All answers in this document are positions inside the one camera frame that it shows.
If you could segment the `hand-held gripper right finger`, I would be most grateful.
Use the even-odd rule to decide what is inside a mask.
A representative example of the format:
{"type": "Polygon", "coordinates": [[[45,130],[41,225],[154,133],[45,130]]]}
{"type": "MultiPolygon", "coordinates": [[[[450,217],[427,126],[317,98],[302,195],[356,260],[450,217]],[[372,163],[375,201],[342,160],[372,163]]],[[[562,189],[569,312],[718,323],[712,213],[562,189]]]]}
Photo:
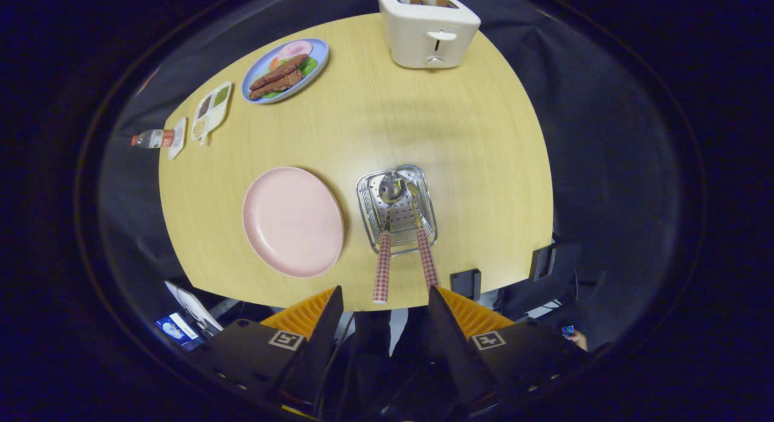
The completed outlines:
{"type": "Polygon", "coordinates": [[[428,311],[459,400],[473,414],[545,394],[591,359],[552,328],[509,320],[443,287],[429,288],[428,311]]]}

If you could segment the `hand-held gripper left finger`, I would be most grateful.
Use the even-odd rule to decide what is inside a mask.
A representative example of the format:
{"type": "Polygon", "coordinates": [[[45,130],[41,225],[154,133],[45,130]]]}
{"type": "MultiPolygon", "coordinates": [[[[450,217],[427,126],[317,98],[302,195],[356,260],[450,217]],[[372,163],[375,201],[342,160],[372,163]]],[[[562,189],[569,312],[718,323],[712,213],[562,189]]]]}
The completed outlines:
{"type": "Polygon", "coordinates": [[[236,320],[206,344],[206,367],[244,399],[312,417],[343,314],[340,286],[262,321],[236,320]]]}

